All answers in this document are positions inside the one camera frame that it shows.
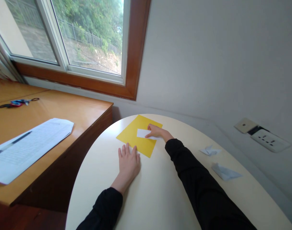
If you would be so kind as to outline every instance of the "white paper sheet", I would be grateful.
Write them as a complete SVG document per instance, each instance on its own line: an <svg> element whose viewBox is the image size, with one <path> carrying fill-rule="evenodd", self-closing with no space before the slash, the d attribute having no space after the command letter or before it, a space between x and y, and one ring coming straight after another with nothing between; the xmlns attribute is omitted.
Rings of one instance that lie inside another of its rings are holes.
<svg viewBox="0 0 292 230"><path fill-rule="evenodd" d="M212 156L212 155L220 153L222 150L221 149L213 149L212 145L211 145L211 146L206 147L205 149L201 149L200 151L208 156Z"/></svg>
<svg viewBox="0 0 292 230"><path fill-rule="evenodd" d="M67 137L73 129L68 120L53 118L0 145L0 150L32 131L0 153L0 183L9 184L46 152Z"/></svg>
<svg viewBox="0 0 292 230"><path fill-rule="evenodd" d="M219 163L216 163L215 165L212 166L212 169L214 170L214 172L216 172L220 177L221 179L223 180L231 180L231 179L234 179L234 178L238 178L238 177L242 177L243 175L231 170L231 169L228 169L228 168L225 168L223 166L221 166Z"/></svg>
<svg viewBox="0 0 292 230"><path fill-rule="evenodd" d="M145 138L147 134L151 133L151 130L147 129L137 129L137 137ZM148 137L147 139L152 139L152 140L159 140L159 137Z"/></svg>

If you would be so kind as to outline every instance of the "tree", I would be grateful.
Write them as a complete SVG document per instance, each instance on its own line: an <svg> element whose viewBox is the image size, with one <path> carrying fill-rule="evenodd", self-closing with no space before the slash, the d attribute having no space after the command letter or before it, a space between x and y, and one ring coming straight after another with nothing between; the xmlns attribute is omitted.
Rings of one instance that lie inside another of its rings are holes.
<svg viewBox="0 0 292 230"><path fill-rule="evenodd" d="M57 17L81 26L121 50L121 0L53 0L53 6Z"/></svg>

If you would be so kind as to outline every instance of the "yellow origami paper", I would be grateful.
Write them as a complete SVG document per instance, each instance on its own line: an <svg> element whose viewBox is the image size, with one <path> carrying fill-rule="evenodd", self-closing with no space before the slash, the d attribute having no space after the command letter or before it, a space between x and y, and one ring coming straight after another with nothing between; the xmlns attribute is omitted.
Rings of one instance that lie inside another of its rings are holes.
<svg viewBox="0 0 292 230"><path fill-rule="evenodd" d="M131 147L136 145L137 150L147 157L151 157L156 140L137 137L137 129L147 129L148 124L162 128L162 124L151 119L138 115L116 138L124 143L129 143Z"/></svg>

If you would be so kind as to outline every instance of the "hand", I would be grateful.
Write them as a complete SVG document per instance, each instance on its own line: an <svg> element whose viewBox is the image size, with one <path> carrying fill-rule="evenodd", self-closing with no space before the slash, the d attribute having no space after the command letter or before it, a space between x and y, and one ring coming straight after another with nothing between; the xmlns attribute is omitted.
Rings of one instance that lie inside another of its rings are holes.
<svg viewBox="0 0 292 230"><path fill-rule="evenodd" d="M141 169L140 154L136 153L136 146L133 147L132 153L129 150L129 143L123 145L122 151L118 149L119 156L119 173L126 178L133 180Z"/></svg>
<svg viewBox="0 0 292 230"><path fill-rule="evenodd" d="M148 130L151 130L149 134L145 136L145 138L148 137L162 137L165 142L167 142L170 139L174 139L174 137L165 129L159 128L158 126L149 124L147 127Z"/></svg>
<svg viewBox="0 0 292 230"><path fill-rule="evenodd" d="M166 131L166 130L164 130L162 128L159 128L158 126L155 126L155 125L152 125L152 124L149 124L147 126L147 129L148 130L151 130L151 132L149 134L147 134L145 136L145 138L152 137L152 136L154 136L154 137L161 137L163 131Z"/></svg>
<svg viewBox="0 0 292 230"><path fill-rule="evenodd" d="M111 187L119 191L122 195L127 190L133 179L138 175L141 169L140 154L136 153L136 146L129 150L129 143L123 145L122 150L118 149L119 156L119 174L112 183Z"/></svg>

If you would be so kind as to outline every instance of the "wall plate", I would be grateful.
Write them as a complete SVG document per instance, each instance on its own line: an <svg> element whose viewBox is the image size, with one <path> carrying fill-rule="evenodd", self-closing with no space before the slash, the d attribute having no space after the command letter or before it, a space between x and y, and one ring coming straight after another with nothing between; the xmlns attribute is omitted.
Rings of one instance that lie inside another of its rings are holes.
<svg viewBox="0 0 292 230"><path fill-rule="evenodd" d="M258 124L249 120L248 118L243 118L239 123L237 123L234 127L239 130L241 133L247 133L252 130Z"/></svg>
<svg viewBox="0 0 292 230"><path fill-rule="evenodd" d="M250 137L272 152L281 152L291 146L290 143L264 129L259 130Z"/></svg>

